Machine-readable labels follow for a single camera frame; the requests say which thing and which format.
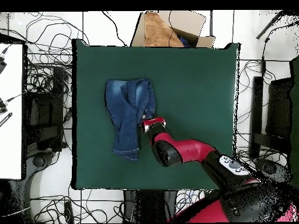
metal rod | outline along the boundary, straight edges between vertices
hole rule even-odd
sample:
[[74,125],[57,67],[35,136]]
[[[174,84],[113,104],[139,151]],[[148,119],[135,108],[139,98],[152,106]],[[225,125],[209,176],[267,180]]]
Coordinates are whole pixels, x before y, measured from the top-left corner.
[[210,10],[210,36],[213,36],[213,11]]
[[274,24],[274,22],[276,22],[283,15],[285,15],[284,10],[278,12],[256,38],[257,39],[261,38],[264,35],[264,33],[267,32],[267,30],[270,28],[270,26],[272,26]]

white floor tile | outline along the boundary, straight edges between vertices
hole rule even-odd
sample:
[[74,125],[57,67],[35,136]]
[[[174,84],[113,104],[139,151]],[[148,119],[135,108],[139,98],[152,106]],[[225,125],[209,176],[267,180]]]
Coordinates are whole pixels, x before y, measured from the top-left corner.
[[[82,32],[76,28],[65,24],[70,22],[79,30],[82,30],[82,12],[41,12],[38,13],[18,13],[10,14],[9,27],[17,31],[23,37],[37,44],[28,44],[28,47],[34,53],[39,48],[48,50],[47,46],[65,48],[71,50],[71,39],[82,38]],[[20,38],[17,34],[11,34],[13,37]]]
[[[256,39],[256,36],[272,20],[276,13],[277,10],[235,10],[234,42],[241,43],[240,58],[250,60],[261,59],[265,38],[272,28],[270,28],[259,40]],[[283,44],[284,42],[282,41],[279,46],[272,46],[272,48],[268,47],[268,49],[273,53],[273,50],[280,49]],[[286,59],[277,54],[271,57],[267,55],[265,58],[268,60]]]
[[0,13],[0,33],[7,35],[6,30],[1,29],[7,29],[8,28],[8,15],[5,13]]
[[233,10],[213,10],[214,48],[224,48],[232,42]]
[[[130,46],[140,11],[108,11],[108,15],[117,26],[120,39]],[[124,46],[113,22],[101,11],[84,12],[84,33],[91,46]]]
[[68,195],[68,187],[71,182],[72,153],[67,149],[60,152],[58,162],[43,171],[38,172],[32,181],[30,190],[31,198],[51,197],[54,195]]
[[[260,39],[265,41],[271,30],[277,27],[282,27],[298,21],[299,17],[284,16],[275,23]],[[295,58],[298,52],[299,42],[299,25],[277,29],[270,36],[270,40],[266,44],[265,59],[266,60],[286,60],[290,61]]]

denim fabric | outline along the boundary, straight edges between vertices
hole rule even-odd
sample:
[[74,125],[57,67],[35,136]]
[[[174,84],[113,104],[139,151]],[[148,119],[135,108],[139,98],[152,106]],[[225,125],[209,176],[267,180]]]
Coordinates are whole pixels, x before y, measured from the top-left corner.
[[132,162],[138,161],[137,127],[142,115],[152,118],[155,96],[150,80],[108,80],[106,109],[115,128],[113,153]]

black stand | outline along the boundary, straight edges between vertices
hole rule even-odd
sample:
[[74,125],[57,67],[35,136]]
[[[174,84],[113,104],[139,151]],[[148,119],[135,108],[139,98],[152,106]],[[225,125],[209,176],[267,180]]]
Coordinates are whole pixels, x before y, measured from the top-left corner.
[[[279,95],[271,93],[274,85],[283,85],[284,92],[278,90]],[[253,78],[252,86],[252,111],[251,111],[251,138],[249,141],[249,157],[255,159],[259,157],[260,146],[286,153],[289,157],[291,146],[289,137],[290,126],[290,99],[287,98],[290,87],[290,78],[273,81],[269,86],[269,106],[267,117],[267,134],[262,134],[262,108],[263,108],[263,78],[256,76]]]

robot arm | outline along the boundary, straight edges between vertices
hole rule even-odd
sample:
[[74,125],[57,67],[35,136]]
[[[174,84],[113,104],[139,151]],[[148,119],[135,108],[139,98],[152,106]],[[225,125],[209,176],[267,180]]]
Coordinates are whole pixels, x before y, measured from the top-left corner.
[[142,131],[148,133],[153,153],[162,166],[173,166],[186,162],[199,162],[218,185],[219,189],[233,189],[257,179],[251,167],[222,155],[211,145],[198,140],[176,141],[166,132],[163,118],[142,122]]
[[207,143],[174,140],[161,117],[145,120],[141,127],[162,166],[199,162],[220,189],[185,209],[173,222],[293,221],[297,215],[292,210],[298,201],[298,190],[286,183],[275,183],[278,180],[274,176],[276,180],[271,180],[271,176],[221,154]]

